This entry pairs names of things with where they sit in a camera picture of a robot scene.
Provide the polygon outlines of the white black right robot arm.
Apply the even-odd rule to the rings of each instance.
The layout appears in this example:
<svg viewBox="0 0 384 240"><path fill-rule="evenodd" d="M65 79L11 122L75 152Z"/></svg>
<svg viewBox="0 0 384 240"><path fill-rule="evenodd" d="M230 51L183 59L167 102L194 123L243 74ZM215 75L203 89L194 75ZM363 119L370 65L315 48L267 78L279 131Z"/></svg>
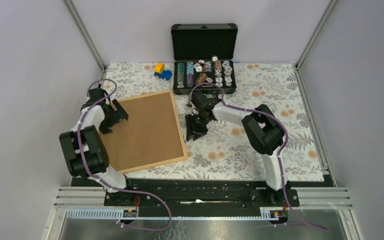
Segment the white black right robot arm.
<svg viewBox="0 0 384 240"><path fill-rule="evenodd" d="M242 126L251 147L262 155L266 184L271 188L266 193L267 201L273 206L279 206L287 199L284 190L287 180L280 159L280 152L287 139L286 130L268 106L234 106L225 103L222 98L208 98L201 91L190 93L187 106L195 107L195 112L185 116L187 141L205 136L211 121L226 121Z"/></svg>

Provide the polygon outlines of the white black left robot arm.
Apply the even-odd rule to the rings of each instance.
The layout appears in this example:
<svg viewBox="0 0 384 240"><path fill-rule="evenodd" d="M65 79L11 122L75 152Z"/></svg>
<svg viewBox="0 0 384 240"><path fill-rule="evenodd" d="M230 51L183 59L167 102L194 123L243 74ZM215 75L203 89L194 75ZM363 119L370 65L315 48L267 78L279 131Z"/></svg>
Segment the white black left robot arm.
<svg viewBox="0 0 384 240"><path fill-rule="evenodd" d="M87 102L80 113L75 126L59 135L68 172L72 177L95 181L108 193L116 193L115 197L122 205L132 204L135 192L127 187L125 175L111 166L101 139L101 135L112 133L112 127L128 120L128 113L101 88L88 90Z"/></svg>

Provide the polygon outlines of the floral patterned table cloth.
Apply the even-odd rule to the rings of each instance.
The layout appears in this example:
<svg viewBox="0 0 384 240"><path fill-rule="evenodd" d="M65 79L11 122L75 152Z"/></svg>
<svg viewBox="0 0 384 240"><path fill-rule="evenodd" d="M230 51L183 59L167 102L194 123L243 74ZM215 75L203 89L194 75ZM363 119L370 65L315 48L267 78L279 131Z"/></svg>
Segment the floral patterned table cloth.
<svg viewBox="0 0 384 240"><path fill-rule="evenodd" d="M154 77L154 63L112 62L104 88L113 98L135 97L170 90L172 81ZM288 180L321 182L323 172L304 108L294 67L290 63L235 63L236 91L228 104L255 108L267 105L286 126L289 140L281 153ZM213 121L208 134L185 144L188 158L172 164L128 173L129 178L263 181L263 160L250 145L245 130Z"/></svg>

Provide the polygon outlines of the blue toy block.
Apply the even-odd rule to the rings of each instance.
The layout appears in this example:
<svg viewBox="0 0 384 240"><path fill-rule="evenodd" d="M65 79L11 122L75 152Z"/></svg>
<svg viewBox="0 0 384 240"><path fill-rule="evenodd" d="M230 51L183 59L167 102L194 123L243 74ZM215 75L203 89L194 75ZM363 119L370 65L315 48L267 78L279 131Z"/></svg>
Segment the blue toy block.
<svg viewBox="0 0 384 240"><path fill-rule="evenodd" d="M163 79L165 81L168 81L171 79L171 77L173 76L173 73L172 71L170 70L163 70L161 73L159 72L155 72L154 73L154 76L158 79Z"/></svg>

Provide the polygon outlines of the black poker chip case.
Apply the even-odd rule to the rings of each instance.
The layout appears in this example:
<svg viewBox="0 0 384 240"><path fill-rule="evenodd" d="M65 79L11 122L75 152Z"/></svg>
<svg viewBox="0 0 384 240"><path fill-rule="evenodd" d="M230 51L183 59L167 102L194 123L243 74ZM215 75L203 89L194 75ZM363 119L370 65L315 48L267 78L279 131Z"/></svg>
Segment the black poker chip case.
<svg viewBox="0 0 384 240"><path fill-rule="evenodd" d="M188 95L198 83L205 93L236 91L233 56L238 35L235 23L174 24L171 41L174 58L172 90Z"/></svg>

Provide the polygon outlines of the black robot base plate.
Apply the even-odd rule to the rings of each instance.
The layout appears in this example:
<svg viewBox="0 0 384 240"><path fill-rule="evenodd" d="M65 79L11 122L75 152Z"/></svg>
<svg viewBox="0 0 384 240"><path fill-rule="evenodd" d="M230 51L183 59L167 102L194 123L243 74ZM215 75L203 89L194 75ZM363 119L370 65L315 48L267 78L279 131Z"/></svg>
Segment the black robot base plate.
<svg viewBox="0 0 384 240"><path fill-rule="evenodd" d="M257 182L192 180L140 180L132 192L105 193L103 205L111 212L95 216L123 220L203 218L287 218L290 209L324 210L342 203L327 188L301 184L274 192Z"/></svg>

